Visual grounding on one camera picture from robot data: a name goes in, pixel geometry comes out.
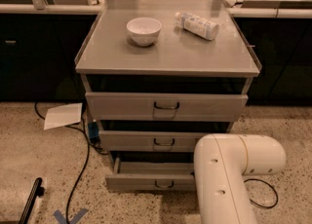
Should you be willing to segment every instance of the power cord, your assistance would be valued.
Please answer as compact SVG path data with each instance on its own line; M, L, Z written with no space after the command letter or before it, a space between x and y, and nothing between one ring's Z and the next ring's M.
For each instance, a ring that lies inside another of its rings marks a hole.
M251 201L251 203L252 203L253 205L255 205L255 206L257 206L257 207L260 207L260 208L263 208L263 209L270 209L270 208L273 208L275 205L277 205L277 203L279 202L279 196L278 196L278 194L277 194L275 188L274 188L271 184L269 184L269 183L266 182L266 181L263 181L263 180L260 180L260 179L254 179L254 178L247 179L247 180L245 180L244 182L246 183L246 182L248 182L248 181L257 181L257 182L262 182L262 183L266 184L266 185L269 186L269 188L274 192L275 198L276 198L276 201L275 201L275 203L274 203L273 205L260 205L260 204L256 203L254 200L250 199L250 201Z
M35 112L36 112L36 114L39 116L39 118L45 120L45 117L43 117L43 116L39 113L38 108L37 108L37 104L38 104L38 102L35 102L35 105L34 105ZM105 152L102 150L101 147L96 146L95 144L93 144L93 143L89 140L89 138L88 138L88 136L87 136L87 134L86 134L85 120L84 120L83 117L81 117L81 121L82 121L82 127L83 127L82 130L79 129L79 128L76 128L76 127L72 127L71 125L65 126L66 128L74 129L74 130L77 130L77 131L83 133L84 136L85 136L85 139L86 139L86 141L87 141L87 157L86 157L85 163L84 163L84 165L83 165L83 167L82 167L82 169L81 169L81 171L80 171L80 173L79 173L79 175L78 175L78 177L77 177L77 179L76 179L76 181L75 181L74 186L73 186L72 189L71 189L70 195L69 195L68 200L67 200L66 211L65 211L66 224L70 224L69 217L68 217L68 215L69 215L68 212L69 212L70 202L71 202L72 196L73 196L73 194L74 194L74 192L75 192L75 190L76 190L76 188L77 188L77 185L78 185L78 183L79 183L79 181L80 181L80 179L81 179L81 176L82 176L82 174L84 173L84 171L85 171L85 169L86 169L86 167L87 167L87 164L88 164L88 161L89 161L89 158L90 158L90 147L93 147L93 148L94 148L99 154L101 154L101 155L107 155L107 153L105 153Z
M38 105L38 102L35 102L34 109L35 109L36 114L39 116L39 118L45 120L46 118L43 117L43 116L39 113L37 105ZM88 143L90 144L90 146L91 146L92 148L94 148L95 151L97 151L97 153L99 153L100 155L107 155L107 152L105 152L105 151L100 147L100 142L93 143L93 142L90 141L90 139L87 137L87 134L86 134L85 122L84 122L83 119L82 119L82 122L83 122L83 125L82 125L82 128L83 128L83 129L82 129L82 130L79 129L79 128L73 127L72 125L65 126L65 127L66 127L66 128L70 128L70 129L74 129L74 130L80 131L81 133L83 133L83 134L85 135L86 140L88 141Z

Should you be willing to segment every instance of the paper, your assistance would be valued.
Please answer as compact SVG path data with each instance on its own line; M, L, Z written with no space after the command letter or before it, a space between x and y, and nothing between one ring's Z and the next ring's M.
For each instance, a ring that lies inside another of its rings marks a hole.
M66 104L49 109L44 130L80 123L81 111L82 103Z

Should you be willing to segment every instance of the terrazzo floor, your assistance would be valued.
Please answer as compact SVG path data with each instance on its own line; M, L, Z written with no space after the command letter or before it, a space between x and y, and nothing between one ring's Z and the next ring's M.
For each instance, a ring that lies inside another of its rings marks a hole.
M38 110L45 116L57 105L39 103ZM68 196L86 159L86 141L76 130L43 127L34 103L0 103L1 221L20 218L34 180L42 177L46 191L37 199L29 223L64 223ZM253 206L258 223L312 223L312 107L247 106L232 132L272 136L287 153L282 172L255 176L272 184L279 195L272 209ZM110 172L107 156L91 149L70 204L70 220L76 216L79 223L95 224L201 223L195 192L108 192L104 175ZM268 187L250 182L247 188L256 202L274 203Z

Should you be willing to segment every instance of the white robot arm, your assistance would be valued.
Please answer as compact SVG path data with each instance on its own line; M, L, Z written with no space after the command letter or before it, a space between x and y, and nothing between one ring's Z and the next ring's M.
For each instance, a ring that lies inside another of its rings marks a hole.
M274 174L283 169L282 145L264 135L209 134L194 153L203 224L256 224L242 175Z

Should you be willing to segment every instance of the ceramic bowl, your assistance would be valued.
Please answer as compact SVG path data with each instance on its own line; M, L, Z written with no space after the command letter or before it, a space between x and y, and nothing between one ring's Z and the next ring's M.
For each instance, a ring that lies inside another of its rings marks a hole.
M153 18L136 18L127 23L128 35L143 47L153 44L161 29L162 23Z

